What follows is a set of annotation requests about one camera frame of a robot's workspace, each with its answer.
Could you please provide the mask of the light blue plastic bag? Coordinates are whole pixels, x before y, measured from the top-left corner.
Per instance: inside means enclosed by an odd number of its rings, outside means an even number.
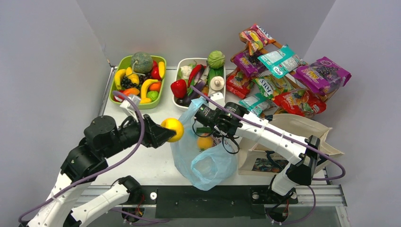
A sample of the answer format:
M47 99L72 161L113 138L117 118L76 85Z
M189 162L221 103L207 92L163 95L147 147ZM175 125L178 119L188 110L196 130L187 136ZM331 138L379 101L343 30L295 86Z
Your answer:
M198 137L193 131L202 125L194 121L195 113L199 107L205 104L203 97L192 100L188 109L179 117L183 124L182 138L170 144L174 165L176 169L187 178L191 184L203 191L208 191L224 180L231 177L238 169L237 152L239 148L228 138L224 140L215 136L212 139L211 148L199 148Z

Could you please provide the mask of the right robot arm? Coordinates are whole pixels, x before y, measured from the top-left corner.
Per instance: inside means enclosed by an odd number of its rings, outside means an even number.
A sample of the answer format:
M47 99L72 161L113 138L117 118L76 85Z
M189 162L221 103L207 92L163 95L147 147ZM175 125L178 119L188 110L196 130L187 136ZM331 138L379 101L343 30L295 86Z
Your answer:
M281 202L295 186L311 184L319 158L316 152L320 146L318 137L305 138L282 130L233 102L215 110L201 105L195 119L203 126L210 127L218 136L249 139L288 161L267 190L270 201Z

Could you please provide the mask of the green candy bag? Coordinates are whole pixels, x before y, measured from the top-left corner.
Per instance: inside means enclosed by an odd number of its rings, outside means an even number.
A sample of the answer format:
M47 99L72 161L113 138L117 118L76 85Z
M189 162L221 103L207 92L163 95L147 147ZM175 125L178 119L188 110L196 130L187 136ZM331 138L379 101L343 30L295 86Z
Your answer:
M264 76L253 79L262 96L272 99L282 93L291 91L294 87L286 78L276 78L274 76Z

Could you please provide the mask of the black grapes bunch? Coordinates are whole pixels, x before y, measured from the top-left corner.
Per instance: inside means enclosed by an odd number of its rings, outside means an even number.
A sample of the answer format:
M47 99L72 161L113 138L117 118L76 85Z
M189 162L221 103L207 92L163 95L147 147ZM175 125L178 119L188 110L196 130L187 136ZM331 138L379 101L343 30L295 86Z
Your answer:
M131 77L127 77L124 76L121 79L121 87L123 89L129 89L129 88L138 88L139 86L139 78L136 76L131 76Z

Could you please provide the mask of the white cauliflower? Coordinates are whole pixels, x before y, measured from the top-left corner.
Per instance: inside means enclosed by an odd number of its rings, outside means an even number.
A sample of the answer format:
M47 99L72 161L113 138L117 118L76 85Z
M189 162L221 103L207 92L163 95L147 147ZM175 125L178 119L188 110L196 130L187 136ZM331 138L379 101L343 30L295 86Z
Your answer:
M193 67L192 67L192 66L189 66L189 65L187 65L187 66L182 66L182 67L180 68L181 79L188 80L188 79L189 79L189 76L190 76L190 74L191 74L191 72L192 72L192 69L193 69Z

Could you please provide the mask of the red chili pepper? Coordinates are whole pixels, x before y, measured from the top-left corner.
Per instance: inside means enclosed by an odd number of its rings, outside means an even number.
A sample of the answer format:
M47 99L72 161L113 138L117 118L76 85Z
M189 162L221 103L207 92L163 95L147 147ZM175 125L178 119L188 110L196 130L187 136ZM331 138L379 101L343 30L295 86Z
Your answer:
M188 88L190 87L190 85L191 85L193 79L195 78L195 76L196 76L196 75L198 74L198 72L199 72L200 70L202 70L202 69L204 69L204 67L203 67L202 64L198 64L198 65L196 65L196 66L192 69L192 71L191 71L191 73L190 73L190 75L189 75L189 78L188 78L188 83L187 83L187 87L188 87Z

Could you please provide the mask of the wooden display rack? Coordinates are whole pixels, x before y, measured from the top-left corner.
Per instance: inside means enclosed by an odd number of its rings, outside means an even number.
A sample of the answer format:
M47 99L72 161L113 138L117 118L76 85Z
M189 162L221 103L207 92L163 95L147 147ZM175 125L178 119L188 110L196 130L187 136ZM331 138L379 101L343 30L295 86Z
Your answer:
M287 45L268 52L263 42L246 42L231 62L236 69L228 74L226 88L257 115L277 106L276 113L312 118L327 109L326 98L288 79L306 63Z

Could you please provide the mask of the white mushroom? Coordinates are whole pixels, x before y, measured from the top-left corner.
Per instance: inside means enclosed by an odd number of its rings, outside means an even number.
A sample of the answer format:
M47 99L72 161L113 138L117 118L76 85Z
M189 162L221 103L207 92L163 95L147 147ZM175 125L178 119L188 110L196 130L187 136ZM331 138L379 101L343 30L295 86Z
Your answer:
M225 86L225 80L221 76L215 76L210 80L210 88L214 91L220 91Z

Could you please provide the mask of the red snack bag right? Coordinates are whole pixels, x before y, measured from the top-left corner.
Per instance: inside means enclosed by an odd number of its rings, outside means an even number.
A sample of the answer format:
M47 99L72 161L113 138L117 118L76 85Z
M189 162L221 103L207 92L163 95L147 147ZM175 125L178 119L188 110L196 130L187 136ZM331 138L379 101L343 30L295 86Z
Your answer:
M308 89L298 88L275 96L273 102L288 114L313 117L324 112L326 103Z

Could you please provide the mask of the orange tangerine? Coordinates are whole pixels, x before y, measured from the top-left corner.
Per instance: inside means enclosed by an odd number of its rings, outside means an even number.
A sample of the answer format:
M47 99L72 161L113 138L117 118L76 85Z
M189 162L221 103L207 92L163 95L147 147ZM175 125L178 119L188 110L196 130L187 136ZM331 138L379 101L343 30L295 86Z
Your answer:
M149 91L157 91L157 92L160 92L161 87L162 87L162 82L159 81L159 82L152 83L152 84L149 86L148 90L149 90Z

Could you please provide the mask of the green melon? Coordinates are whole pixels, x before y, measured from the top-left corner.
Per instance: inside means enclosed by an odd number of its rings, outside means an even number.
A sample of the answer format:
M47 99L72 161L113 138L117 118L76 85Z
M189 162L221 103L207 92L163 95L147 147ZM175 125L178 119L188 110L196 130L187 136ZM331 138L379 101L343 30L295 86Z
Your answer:
M153 68L152 56L146 52L136 52L131 57L131 66L136 73L149 73Z

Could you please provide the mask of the green cucumber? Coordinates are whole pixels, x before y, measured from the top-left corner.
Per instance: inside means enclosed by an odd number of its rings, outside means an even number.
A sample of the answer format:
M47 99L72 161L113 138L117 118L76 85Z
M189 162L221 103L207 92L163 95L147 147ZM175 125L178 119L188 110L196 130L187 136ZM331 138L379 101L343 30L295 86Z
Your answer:
M208 133L212 133L213 129L210 127L197 127L195 132L198 134L203 134L203 133L208 134Z

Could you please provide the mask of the yellow banana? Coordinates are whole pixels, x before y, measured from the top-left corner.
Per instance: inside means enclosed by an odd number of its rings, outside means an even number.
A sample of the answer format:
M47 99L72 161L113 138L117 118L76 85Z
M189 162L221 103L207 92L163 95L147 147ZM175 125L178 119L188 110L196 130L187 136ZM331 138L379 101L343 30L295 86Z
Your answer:
M125 75L126 75L126 69L118 70L115 73L114 84L115 84L117 90L121 90L122 89L121 80Z

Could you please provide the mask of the red orange mango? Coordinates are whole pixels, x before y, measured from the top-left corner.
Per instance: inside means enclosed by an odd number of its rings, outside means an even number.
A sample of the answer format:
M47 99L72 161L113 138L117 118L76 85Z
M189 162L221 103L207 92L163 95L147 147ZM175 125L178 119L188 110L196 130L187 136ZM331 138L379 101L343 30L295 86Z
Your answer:
M140 94L140 91L139 91L137 88L132 87L132 88L129 88L129 89L124 90L122 93L123 93L124 95L126 95L126 96L129 96L129 95L135 95L135 96L137 96L137 95Z

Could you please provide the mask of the orange peach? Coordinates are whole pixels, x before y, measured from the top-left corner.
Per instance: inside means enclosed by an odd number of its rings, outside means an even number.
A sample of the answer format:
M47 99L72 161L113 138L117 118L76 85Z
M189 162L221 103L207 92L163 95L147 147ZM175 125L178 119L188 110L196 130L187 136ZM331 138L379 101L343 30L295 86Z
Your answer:
M207 150L213 147L214 140L212 137L198 137L197 146L200 150Z

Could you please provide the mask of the large purple snack bag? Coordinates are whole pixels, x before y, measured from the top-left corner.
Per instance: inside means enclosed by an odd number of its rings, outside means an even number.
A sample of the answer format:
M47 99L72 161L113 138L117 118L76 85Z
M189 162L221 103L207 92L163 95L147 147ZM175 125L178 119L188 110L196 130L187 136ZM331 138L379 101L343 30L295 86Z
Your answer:
M310 65L298 67L294 78L315 94L324 96L345 86L351 73L324 56Z

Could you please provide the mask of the small purple snack bag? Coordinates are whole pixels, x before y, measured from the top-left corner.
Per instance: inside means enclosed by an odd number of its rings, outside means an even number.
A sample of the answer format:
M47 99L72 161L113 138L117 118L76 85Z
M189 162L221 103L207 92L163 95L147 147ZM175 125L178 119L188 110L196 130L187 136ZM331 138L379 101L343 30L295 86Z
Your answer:
M253 55L250 55L248 50L244 50L234 55L231 58L231 62L234 63L245 76L255 77L267 70L266 66L258 59L261 55L263 55L261 52L255 52Z

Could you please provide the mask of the purple eggplant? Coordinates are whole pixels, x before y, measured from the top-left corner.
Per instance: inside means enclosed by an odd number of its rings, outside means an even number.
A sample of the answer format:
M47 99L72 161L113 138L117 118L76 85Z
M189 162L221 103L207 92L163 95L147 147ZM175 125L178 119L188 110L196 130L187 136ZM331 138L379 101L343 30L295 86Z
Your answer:
M202 91L204 87L207 85L206 80L201 80L198 82L194 87L198 89L199 91ZM189 94L185 95L184 98L178 98L175 103L181 106L186 106L188 107L193 99L196 99L199 97L199 94L196 93L194 90Z

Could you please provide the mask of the green cabbage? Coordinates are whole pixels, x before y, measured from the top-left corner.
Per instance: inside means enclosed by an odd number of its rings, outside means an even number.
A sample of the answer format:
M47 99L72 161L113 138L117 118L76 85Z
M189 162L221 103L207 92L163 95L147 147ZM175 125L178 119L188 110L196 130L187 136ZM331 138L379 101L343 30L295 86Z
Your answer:
M207 62L212 69L219 69L225 64L225 55L218 50L212 51L207 58Z

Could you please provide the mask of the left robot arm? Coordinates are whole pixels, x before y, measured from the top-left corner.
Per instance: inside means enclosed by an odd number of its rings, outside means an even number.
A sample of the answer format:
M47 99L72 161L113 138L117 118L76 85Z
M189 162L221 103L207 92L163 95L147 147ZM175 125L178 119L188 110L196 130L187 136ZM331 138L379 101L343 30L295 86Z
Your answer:
M121 151L139 146L158 148L176 132L144 115L127 117L120 126L111 116L99 116L84 130L84 138L61 165L56 183L44 204L31 220L19 219L22 227L85 227L116 205L140 200L140 184L126 176L110 190L86 204L75 203L98 175L110 170L107 159Z

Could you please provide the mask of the red bell pepper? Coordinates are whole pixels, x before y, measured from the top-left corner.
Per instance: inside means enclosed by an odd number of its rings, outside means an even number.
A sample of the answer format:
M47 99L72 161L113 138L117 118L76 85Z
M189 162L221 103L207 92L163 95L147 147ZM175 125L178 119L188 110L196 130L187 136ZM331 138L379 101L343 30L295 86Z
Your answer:
M187 84L184 79L177 80L170 85L175 98L184 98L187 94Z

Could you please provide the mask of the yellow lemon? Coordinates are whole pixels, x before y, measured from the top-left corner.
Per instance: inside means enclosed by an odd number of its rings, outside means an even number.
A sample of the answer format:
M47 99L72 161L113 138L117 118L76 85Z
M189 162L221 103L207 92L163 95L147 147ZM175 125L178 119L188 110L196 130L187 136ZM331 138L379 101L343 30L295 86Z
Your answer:
M167 118L160 124L162 127L173 130L176 134L168 140L168 142L177 142L179 141L184 134L184 126L183 124L176 118Z

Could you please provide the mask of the red snack bag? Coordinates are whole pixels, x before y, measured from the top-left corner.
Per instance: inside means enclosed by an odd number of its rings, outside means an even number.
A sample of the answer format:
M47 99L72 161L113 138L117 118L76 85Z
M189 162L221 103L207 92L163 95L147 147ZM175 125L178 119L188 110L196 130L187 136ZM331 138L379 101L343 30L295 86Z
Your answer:
M252 89L251 80L237 67L228 74L226 89L240 99L245 99Z
M308 89L298 88L275 96L273 102L288 114L313 117L324 112L326 103Z

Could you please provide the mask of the green lime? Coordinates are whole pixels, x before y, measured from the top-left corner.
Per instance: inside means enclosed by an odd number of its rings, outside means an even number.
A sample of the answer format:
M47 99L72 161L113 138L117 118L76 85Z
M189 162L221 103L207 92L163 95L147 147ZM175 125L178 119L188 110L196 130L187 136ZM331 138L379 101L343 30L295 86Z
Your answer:
M158 97L159 97L158 91L149 91L147 93L147 98L149 98L151 100L151 102L156 101Z

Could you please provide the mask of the top orange candy bag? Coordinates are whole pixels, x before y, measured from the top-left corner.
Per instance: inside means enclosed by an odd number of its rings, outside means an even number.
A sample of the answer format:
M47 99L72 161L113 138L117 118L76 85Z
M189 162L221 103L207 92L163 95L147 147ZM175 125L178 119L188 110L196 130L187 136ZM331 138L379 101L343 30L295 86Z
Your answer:
M240 32L239 39L243 43L247 44L248 52L250 55L254 55L257 51L276 41L258 24L254 24L251 27Z

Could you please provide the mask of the teal snack bag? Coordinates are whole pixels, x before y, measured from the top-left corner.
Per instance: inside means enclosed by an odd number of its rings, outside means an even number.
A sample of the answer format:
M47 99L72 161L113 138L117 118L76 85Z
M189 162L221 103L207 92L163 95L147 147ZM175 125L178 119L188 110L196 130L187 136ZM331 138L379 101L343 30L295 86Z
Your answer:
M270 100L261 93L249 96L239 101L239 104L257 116L260 116L265 110L272 108Z
M276 51L259 56L258 59L278 79L300 66L307 65L287 44Z

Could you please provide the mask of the teal snack bag upper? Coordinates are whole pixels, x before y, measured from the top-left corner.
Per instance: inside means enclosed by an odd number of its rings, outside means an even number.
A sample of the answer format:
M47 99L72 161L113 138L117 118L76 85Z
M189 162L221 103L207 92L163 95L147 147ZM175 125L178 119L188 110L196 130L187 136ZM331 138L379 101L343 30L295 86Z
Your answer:
M300 66L307 65L287 44L276 51L259 56L258 59L278 79Z

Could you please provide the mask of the red snack bag left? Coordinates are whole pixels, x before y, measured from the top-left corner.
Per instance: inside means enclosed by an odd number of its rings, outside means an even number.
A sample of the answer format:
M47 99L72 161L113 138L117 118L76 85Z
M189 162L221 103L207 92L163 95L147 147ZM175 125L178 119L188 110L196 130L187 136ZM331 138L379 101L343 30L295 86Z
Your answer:
M237 67L228 74L226 89L240 99L245 99L252 89L251 80Z

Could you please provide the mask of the teal snack bag lower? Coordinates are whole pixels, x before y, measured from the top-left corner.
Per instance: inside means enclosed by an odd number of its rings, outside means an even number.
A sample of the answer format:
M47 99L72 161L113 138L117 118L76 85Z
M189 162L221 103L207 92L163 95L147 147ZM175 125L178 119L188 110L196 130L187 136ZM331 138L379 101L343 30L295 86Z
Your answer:
M239 104L257 116L260 116L265 110L272 108L270 100L261 93L249 96L239 101Z

